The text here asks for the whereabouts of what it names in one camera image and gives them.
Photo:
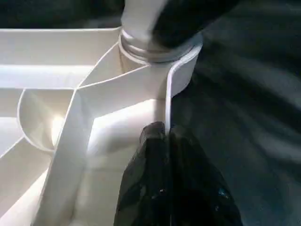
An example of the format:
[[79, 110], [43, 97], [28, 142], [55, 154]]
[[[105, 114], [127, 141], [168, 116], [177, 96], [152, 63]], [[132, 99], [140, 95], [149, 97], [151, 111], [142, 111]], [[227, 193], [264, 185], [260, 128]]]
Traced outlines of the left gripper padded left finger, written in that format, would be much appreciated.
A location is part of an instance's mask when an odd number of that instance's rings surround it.
[[165, 125], [157, 121], [142, 129], [139, 145], [123, 173], [114, 225], [170, 225], [170, 189]]

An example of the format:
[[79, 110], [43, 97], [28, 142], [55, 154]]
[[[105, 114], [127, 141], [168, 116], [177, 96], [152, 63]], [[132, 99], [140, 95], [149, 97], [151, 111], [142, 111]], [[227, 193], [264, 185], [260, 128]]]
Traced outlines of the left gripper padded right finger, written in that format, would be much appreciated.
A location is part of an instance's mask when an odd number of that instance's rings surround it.
[[179, 226], [241, 226], [239, 209], [221, 172], [191, 131], [169, 133], [174, 214]]

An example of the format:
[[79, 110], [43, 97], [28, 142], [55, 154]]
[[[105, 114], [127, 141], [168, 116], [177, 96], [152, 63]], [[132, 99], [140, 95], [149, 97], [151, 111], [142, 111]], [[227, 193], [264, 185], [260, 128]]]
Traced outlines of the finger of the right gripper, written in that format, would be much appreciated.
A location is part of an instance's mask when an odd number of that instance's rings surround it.
[[153, 40], [176, 48], [232, 10], [238, 0], [168, 0], [152, 29]]

